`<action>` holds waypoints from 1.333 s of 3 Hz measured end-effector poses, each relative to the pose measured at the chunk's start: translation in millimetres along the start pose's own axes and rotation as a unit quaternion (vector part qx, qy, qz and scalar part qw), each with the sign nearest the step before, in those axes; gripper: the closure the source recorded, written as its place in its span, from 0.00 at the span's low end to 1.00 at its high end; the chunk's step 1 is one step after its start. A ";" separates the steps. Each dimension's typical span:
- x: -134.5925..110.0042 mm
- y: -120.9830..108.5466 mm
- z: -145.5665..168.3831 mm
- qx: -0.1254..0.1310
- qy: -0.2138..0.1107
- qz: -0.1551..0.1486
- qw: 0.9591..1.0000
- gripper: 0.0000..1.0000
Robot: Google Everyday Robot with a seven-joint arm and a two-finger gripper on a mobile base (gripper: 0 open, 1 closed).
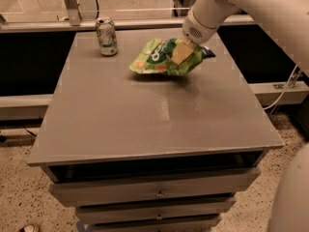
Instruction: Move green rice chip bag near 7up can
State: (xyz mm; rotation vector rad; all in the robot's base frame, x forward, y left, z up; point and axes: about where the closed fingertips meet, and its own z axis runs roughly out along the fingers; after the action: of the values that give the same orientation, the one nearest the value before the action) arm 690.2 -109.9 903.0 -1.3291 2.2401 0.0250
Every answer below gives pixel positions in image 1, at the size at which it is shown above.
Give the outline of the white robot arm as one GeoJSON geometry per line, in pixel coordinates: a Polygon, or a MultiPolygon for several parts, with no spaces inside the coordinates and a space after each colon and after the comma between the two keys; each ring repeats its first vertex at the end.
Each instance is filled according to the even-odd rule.
{"type": "MultiPolygon", "coordinates": [[[[309,0],[196,0],[183,22],[183,34],[203,44],[238,10],[248,13],[308,73],[309,0]]],[[[285,170],[267,232],[309,232],[309,144],[298,150],[285,170]]]]}

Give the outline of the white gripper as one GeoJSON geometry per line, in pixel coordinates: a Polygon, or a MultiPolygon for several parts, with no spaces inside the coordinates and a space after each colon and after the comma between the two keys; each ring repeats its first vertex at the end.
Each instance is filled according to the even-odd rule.
{"type": "MultiPolygon", "coordinates": [[[[183,22],[183,34],[195,44],[203,44],[231,14],[232,5],[224,0],[197,0],[183,22]]],[[[193,50],[191,42],[178,41],[171,61],[180,65],[193,50]]]]}

